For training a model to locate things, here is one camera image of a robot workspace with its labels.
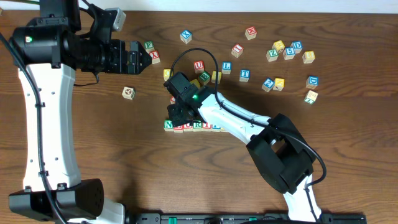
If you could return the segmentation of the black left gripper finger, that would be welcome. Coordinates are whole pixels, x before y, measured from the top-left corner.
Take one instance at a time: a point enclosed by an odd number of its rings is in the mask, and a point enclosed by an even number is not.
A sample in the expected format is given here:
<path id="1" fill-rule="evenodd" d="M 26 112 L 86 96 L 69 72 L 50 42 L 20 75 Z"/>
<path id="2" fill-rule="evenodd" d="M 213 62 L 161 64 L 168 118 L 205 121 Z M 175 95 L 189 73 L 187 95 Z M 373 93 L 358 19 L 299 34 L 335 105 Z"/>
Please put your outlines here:
<path id="1" fill-rule="evenodd" d="M 137 45 L 137 56 L 140 58 L 147 58 L 149 54 L 145 50 L 144 46 L 139 41 L 136 42 L 136 45 Z"/>
<path id="2" fill-rule="evenodd" d="M 152 64 L 152 57 L 150 56 L 150 54 L 148 52 L 143 51 L 143 52 L 137 53 L 137 60 L 136 60 L 137 74 L 140 74 L 141 72 L 143 72 L 144 69 L 147 68 L 151 64 Z"/>

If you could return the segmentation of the red E wooden block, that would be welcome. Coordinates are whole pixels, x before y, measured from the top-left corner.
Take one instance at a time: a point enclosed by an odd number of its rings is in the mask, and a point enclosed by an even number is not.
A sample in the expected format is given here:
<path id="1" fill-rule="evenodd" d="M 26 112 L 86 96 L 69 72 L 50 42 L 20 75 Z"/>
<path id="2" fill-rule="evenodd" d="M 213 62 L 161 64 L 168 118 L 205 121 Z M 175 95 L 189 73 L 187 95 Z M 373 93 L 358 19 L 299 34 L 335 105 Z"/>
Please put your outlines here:
<path id="1" fill-rule="evenodd" d="M 174 127 L 174 132 L 175 133 L 182 133 L 183 132 L 183 126 Z"/>

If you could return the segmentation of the red u block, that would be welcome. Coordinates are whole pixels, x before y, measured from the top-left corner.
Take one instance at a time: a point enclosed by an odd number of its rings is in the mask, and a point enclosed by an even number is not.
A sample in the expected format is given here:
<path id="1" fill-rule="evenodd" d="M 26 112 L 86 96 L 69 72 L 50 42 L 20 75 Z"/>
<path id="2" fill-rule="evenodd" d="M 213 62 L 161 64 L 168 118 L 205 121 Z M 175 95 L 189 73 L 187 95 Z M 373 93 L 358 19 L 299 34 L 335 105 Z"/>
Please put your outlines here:
<path id="1" fill-rule="evenodd" d="M 195 61 L 193 64 L 195 73 L 203 73 L 205 71 L 205 65 L 202 60 Z"/>
<path id="2" fill-rule="evenodd" d="M 192 126 L 191 124 L 189 124 L 189 123 L 184 124 L 184 125 L 183 125 L 183 131 L 184 131 L 184 132 L 193 131 L 193 126 Z"/>

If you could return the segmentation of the green N wooden block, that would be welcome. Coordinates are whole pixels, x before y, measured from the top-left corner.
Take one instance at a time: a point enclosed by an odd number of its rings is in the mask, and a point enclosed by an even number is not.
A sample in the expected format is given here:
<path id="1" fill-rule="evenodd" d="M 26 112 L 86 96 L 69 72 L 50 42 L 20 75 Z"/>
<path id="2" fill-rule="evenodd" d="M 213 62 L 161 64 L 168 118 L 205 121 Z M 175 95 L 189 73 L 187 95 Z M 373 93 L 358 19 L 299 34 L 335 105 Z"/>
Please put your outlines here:
<path id="1" fill-rule="evenodd" d="M 173 132 L 174 131 L 174 126 L 173 126 L 171 120 L 166 119 L 164 121 L 164 130 L 165 131 L 169 131 L 169 132 Z"/>

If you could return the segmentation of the green R wooden block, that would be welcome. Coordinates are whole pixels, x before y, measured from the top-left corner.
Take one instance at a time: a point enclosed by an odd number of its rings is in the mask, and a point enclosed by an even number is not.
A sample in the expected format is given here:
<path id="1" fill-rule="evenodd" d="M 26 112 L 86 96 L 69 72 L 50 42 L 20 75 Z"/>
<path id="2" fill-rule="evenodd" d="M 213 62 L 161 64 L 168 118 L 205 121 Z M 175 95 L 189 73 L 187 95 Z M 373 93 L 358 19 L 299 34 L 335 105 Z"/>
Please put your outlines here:
<path id="1" fill-rule="evenodd" d="M 201 132 L 202 131 L 202 122 L 195 122 L 192 125 L 193 132 Z"/>

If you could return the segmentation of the red i block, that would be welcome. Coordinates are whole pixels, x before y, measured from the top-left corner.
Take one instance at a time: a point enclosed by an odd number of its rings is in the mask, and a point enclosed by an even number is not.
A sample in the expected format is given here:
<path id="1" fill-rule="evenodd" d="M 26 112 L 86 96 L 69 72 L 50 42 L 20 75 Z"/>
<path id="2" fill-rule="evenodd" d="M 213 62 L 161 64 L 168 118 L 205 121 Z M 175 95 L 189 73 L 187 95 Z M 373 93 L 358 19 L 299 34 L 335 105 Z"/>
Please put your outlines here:
<path id="1" fill-rule="evenodd" d="M 211 131 L 211 130 L 212 130 L 212 124 L 210 124 L 210 123 L 202 124 L 202 131 Z"/>
<path id="2" fill-rule="evenodd" d="M 244 47 L 240 44 L 235 44 L 233 46 L 233 48 L 231 49 L 231 54 L 236 57 L 239 58 L 240 55 L 243 53 Z"/>

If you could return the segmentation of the blue P wooden block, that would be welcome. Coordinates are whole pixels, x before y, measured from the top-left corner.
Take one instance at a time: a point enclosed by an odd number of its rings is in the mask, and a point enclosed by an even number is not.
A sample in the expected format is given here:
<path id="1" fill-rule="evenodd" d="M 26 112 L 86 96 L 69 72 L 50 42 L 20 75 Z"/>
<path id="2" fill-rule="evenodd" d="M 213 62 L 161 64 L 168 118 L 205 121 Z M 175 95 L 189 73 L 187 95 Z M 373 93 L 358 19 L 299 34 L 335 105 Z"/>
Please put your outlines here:
<path id="1" fill-rule="evenodd" d="M 211 130 L 212 130 L 213 132 L 221 132 L 221 127 L 219 127 L 219 126 L 213 124 L 213 125 L 211 126 Z"/>

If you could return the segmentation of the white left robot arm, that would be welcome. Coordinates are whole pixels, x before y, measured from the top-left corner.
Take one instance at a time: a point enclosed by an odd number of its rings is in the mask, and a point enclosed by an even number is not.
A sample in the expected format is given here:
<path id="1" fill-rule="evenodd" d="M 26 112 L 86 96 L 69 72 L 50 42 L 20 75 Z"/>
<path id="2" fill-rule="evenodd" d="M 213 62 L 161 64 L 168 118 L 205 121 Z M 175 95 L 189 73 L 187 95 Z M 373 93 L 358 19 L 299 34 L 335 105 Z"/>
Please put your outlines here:
<path id="1" fill-rule="evenodd" d="M 87 4 L 93 18 L 81 33 L 78 1 L 40 1 L 40 15 L 17 27 L 4 45 L 18 66 L 27 115 L 23 188 L 12 212 L 39 222 L 131 223 L 127 208 L 104 195 L 99 179 L 83 180 L 75 157 L 72 93 L 76 71 L 138 75 L 152 59 L 138 41 L 113 39 L 125 13 Z"/>

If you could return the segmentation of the yellow acorn wooden block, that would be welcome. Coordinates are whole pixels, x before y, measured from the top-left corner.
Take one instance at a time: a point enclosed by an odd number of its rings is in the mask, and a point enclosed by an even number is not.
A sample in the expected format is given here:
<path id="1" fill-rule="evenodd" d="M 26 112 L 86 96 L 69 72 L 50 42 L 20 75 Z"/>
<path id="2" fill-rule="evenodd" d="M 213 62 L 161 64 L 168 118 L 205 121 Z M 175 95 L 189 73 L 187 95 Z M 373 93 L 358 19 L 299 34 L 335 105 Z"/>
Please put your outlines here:
<path id="1" fill-rule="evenodd" d="M 197 79 L 190 81 L 191 84 L 194 84 L 198 89 L 201 88 L 201 85 Z"/>

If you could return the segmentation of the green B wooden block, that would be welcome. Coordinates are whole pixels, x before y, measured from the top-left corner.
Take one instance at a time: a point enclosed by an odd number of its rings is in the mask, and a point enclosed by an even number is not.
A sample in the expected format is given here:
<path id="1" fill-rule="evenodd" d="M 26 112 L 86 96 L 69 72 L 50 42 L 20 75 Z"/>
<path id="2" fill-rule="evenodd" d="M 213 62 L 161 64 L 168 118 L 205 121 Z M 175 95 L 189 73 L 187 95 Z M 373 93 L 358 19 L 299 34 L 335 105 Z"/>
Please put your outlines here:
<path id="1" fill-rule="evenodd" d="M 209 83 L 209 81 L 211 80 L 211 75 L 204 71 L 203 73 L 201 73 L 198 77 L 198 81 L 202 84 L 202 85 L 207 85 Z"/>

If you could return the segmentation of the blue X wooden block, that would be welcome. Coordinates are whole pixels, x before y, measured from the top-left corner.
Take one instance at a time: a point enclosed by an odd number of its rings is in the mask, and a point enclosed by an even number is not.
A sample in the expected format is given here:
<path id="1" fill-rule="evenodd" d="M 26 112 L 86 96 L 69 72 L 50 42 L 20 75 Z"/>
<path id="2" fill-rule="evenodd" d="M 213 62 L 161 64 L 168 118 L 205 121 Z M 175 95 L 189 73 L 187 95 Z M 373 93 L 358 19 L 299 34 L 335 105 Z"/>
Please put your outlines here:
<path id="1" fill-rule="evenodd" d="M 188 44 L 191 40 L 192 40 L 192 33 L 189 30 L 184 30 L 181 34 L 180 34 L 180 39 L 182 42 L 184 42 L 185 44 Z"/>

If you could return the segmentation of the blue T wooden block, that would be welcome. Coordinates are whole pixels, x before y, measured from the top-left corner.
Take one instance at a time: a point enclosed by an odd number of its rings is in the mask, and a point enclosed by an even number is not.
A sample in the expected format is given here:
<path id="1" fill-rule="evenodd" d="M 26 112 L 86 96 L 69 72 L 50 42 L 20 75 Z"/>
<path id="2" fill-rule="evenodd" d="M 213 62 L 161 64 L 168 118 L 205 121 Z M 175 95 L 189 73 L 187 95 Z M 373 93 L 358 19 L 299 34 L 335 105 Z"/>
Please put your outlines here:
<path id="1" fill-rule="evenodd" d="M 250 79 L 250 70 L 242 69 L 239 74 L 239 81 L 248 82 Z"/>

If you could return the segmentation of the blue 2 wooden block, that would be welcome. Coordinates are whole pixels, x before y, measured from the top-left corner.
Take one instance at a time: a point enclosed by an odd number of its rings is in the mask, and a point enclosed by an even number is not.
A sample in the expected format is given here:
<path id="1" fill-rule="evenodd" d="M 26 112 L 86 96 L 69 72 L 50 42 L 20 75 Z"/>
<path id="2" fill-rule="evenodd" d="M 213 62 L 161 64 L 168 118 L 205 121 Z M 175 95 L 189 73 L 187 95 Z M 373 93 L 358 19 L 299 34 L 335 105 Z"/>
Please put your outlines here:
<path id="1" fill-rule="evenodd" d="M 271 78 L 267 78 L 264 83 L 262 84 L 262 89 L 266 92 L 270 92 L 275 85 L 275 82 Z"/>

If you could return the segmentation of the blue d block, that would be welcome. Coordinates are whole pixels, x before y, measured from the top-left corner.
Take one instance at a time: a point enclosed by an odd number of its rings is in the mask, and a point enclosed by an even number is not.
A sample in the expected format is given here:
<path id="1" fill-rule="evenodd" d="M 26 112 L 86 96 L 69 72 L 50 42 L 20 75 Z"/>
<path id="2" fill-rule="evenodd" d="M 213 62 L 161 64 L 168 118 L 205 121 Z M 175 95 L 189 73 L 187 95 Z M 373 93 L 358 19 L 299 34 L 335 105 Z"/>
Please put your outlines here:
<path id="1" fill-rule="evenodd" d="M 301 41 L 293 41 L 290 46 L 294 49 L 294 52 L 296 54 L 299 54 L 303 49 Z"/>
<path id="2" fill-rule="evenodd" d="M 319 84 L 319 79 L 318 79 L 318 77 L 316 77 L 316 76 L 309 76 L 308 78 L 307 78 L 307 81 L 306 81 L 306 84 L 305 84 L 305 86 L 308 88 L 308 89 L 312 89 L 312 90 L 314 90 L 314 89 L 316 89 L 316 87 L 318 86 L 318 84 Z"/>

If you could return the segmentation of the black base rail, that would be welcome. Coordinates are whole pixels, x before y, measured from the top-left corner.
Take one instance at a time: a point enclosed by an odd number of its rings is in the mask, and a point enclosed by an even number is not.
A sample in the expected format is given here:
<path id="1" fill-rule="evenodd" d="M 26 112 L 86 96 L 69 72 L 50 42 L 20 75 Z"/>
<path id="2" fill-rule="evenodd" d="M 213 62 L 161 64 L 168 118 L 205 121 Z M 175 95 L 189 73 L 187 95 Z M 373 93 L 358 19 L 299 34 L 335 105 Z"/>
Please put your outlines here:
<path id="1" fill-rule="evenodd" d="M 215 215 L 215 214 L 127 214 L 126 224 L 259 224 L 259 223 L 323 223 L 323 224 L 367 224 L 365 215 L 322 214 L 315 222 L 293 221 L 287 214 L 266 213 L 257 215 Z"/>

